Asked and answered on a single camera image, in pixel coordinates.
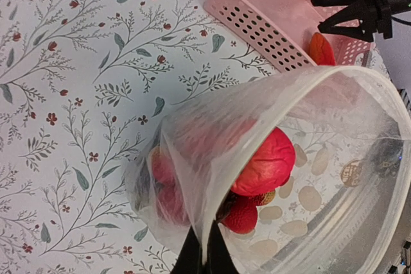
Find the clear zip top bag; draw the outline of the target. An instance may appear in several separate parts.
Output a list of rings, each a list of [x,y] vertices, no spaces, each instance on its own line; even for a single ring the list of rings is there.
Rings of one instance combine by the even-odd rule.
[[[355,66],[208,92],[125,171],[173,273],[396,273],[410,229],[410,116]]]

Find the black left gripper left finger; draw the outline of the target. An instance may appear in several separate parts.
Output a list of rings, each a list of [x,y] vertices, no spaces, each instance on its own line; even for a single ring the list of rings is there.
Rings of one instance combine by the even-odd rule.
[[[186,239],[179,253],[171,274],[201,274],[204,271],[202,264],[202,247],[193,227],[187,233]]]

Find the red wrinkled apple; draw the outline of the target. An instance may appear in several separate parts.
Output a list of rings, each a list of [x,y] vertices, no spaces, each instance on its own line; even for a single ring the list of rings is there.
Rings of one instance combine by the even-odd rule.
[[[287,183],[295,164],[294,146],[275,128],[242,169],[231,191],[241,196],[269,193]]]

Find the pink plastic basket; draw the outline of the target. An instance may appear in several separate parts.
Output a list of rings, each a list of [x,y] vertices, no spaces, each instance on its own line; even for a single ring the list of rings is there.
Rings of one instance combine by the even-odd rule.
[[[310,0],[205,0],[205,10],[285,73],[316,63],[308,54],[319,22],[339,11]]]

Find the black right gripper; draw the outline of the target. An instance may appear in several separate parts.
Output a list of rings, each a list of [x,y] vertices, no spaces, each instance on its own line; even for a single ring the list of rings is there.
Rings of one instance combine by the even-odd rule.
[[[410,11],[410,0],[311,0],[313,6],[346,6],[318,25],[321,33],[341,35],[364,42],[374,42],[374,34],[384,39],[393,36],[394,21],[409,26],[396,17]]]

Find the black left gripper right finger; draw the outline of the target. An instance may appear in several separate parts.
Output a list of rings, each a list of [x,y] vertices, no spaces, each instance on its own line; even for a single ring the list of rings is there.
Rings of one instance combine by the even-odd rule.
[[[229,254],[217,222],[213,222],[207,244],[207,274],[236,274],[236,267]]]

